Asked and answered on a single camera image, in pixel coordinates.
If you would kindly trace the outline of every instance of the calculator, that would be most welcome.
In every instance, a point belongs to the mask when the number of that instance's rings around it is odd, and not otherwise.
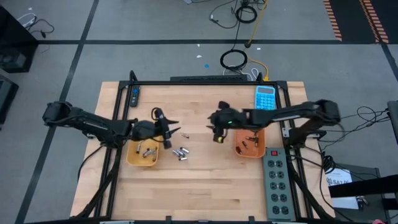
[[[262,110],[275,109],[275,88],[270,86],[257,86],[254,96],[254,108]]]

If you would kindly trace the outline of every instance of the wooden table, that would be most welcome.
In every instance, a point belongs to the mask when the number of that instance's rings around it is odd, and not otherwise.
[[[292,105],[307,101],[302,82],[288,82]],[[111,119],[118,82],[104,82],[95,113]],[[129,109],[129,119],[150,120],[153,107],[162,108],[166,117],[180,121],[178,133],[187,133],[190,139],[174,134],[174,147],[190,150],[188,160],[178,161],[171,151],[161,150],[154,167],[135,167],[126,162],[127,146],[119,170],[112,219],[164,220],[267,220],[261,159],[245,159],[233,152],[233,132],[224,144],[212,142],[212,132],[206,128],[207,117],[217,109],[220,100],[233,108],[254,107],[255,86],[141,86],[139,106]],[[122,115],[123,103],[119,115]],[[300,126],[305,119],[295,120]],[[279,124],[266,129],[267,147],[282,147]],[[89,140],[85,156],[98,147],[97,140]],[[307,140],[307,146],[318,149],[316,140]],[[71,215],[83,210],[99,187],[105,150],[87,161],[81,171]],[[319,154],[302,149],[302,156],[321,163]],[[303,162],[307,185],[320,205],[330,215],[334,211],[320,194],[320,168]],[[325,175],[322,189],[332,204]],[[301,216],[306,217],[305,205],[297,187]],[[104,195],[101,214],[105,214],[108,192]]]

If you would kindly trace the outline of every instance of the white cable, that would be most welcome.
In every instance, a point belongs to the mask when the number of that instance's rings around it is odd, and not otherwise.
[[[33,24],[36,20],[36,14],[34,14],[33,12],[30,12],[30,13],[27,13],[27,14],[21,16],[20,18],[18,18],[17,21],[19,21],[20,19],[22,19],[23,17],[28,16],[28,15],[33,15],[33,18],[31,20],[29,20],[27,23],[23,24],[22,25],[23,27]]]
[[[238,70],[242,75],[247,75],[248,77],[250,77],[250,81],[254,81],[254,80],[256,80],[257,79],[257,77],[259,76],[259,70],[258,69],[256,69],[256,68],[252,68],[251,69],[251,74],[250,73],[246,73],[246,72],[243,72],[242,70]]]

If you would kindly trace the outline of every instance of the power strip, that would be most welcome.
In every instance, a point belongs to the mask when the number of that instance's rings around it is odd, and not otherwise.
[[[267,148],[262,161],[268,220],[294,220],[285,149]]]

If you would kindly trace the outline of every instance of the remote control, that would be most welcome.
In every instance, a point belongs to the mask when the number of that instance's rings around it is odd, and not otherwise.
[[[138,104],[139,86],[135,85],[131,90],[130,106],[135,107]]]
[[[254,109],[275,109],[275,88],[270,86],[257,86],[254,97]]]

